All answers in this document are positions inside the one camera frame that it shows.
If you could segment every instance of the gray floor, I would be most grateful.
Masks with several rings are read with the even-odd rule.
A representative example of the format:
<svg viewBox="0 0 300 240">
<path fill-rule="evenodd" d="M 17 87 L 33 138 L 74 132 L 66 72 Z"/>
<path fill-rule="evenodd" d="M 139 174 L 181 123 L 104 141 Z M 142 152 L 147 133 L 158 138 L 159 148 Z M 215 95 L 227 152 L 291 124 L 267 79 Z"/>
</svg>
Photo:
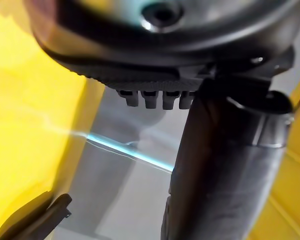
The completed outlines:
<svg viewBox="0 0 300 240">
<path fill-rule="evenodd" d="M 300 80 L 300 34 L 295 46 L 295 68 L 272 85 L 286 94 Z M 107 88 L 91 131 L 173 165 L 187 114 L 176 108 L 146 110 L 144 103 L 127 107 Z M 86 144 L 70 189 L 72 216 L 55 230 L 53 239 L 159 240 L 169 182 L 166 171 Z"/>
</svg>

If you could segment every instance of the cyan light streak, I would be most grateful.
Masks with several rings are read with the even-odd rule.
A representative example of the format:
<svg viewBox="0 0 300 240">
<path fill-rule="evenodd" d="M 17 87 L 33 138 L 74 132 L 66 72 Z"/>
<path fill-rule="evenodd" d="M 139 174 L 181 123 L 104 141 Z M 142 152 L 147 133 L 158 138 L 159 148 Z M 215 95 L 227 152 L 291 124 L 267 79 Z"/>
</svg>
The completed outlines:
<svg viewBox="0 0 300 240">
<path fill-rule="evenodd" d="M 110 138 L 107 138 L 105 136 L 101 136 L 101 135 L 98 135 L 98 134 L 90 133 L 87 136 L 87 140 L 90 140 L 90 141 L 92 141 L 94 143 L 101 144 L 103 146 L 106 146 L 106 147 L 111 148 L 113 150 L 116 150 L 118 152 L 121 152 L 121 153 L 123 153 L 125 155 L 128 155 L 128 156 L 140 159 L 142 161 L 145 161 L 145 162 L 147 162 L 149 164 L 152 164 L 152 165 L 154 165 L 156 167 L 159 167 L 159 168 L 162 168 L 164 170 L 172 172 L 173 169 L 174 169 L 174 166 L 172 166 L 170 164 L 166 164 L 166 163 L 164 163 L 162 161 L 159 161 L 157 159 L 149 157 L 149 156 L 147 156 L 145 154 L 136 152 L 133 149 L 130 149 L 130 147 L 128 145 L 120 143 L 120 142 L 117 142 L 117 141 L 114 141 L 114 140 L 112 140 Z"/>
</svg>

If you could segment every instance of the yellow surface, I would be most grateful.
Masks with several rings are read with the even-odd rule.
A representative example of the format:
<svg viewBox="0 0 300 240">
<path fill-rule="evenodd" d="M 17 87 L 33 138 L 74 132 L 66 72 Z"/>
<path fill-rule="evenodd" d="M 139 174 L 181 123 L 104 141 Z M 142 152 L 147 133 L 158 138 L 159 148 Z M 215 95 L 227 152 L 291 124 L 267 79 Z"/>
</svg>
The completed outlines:
<svg viewBox="0 0 300 240">
<path fill-rule="evenodd" d="M 290 97 L 296 114 L 286 154 L 249 240 L 300 240 L 300 83 Z"/>
<path fill-rule="evenodd" d="M 103 91 L 39 48 L 22 0 L 0 0 L 0 227 L 68 190 Z"/>
</svg>

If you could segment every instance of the black handle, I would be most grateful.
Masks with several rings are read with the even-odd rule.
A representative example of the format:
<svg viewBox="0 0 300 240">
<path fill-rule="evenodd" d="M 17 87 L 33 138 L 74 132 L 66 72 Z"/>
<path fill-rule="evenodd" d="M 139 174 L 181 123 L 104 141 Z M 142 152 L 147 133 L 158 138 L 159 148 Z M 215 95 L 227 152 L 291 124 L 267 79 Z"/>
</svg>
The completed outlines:
<svg viewBox="0 0 300 240">
<path fill-rule="evenodd" d="M 162 240 L 241 240 L 267 199 L 292 105 L 279 92 L 227 92 L 205 82 L 193 101 L 171 176 Z"/>
<path fill-rule="evenodd" d="M 22 230 L 13 240 L 44 240 L 64 218 L 71 215 L 67 206 L 72 198 L 65 193 L 59 196 L 52 205 L 31 225 Z"/>
</svg>

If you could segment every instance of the yellow wall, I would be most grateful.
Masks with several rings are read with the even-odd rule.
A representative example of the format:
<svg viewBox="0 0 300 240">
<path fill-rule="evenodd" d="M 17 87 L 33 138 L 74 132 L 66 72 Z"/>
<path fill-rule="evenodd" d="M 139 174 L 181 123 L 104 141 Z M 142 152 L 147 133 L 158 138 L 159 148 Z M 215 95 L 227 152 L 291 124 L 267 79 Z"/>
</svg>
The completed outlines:
<svg viewBox="0 0 300 240">
<path fill-rule="evenodd" d="M 0 0 L 0 227 L 68 190 L 103 91 L 40 49 L 21 0 Z"/>
<path fill-rule="evenodd" d="M 249 240 L 300 240 L 300 83 L 291 100 L 296 114 L 286 154 Z"/>
</svg>

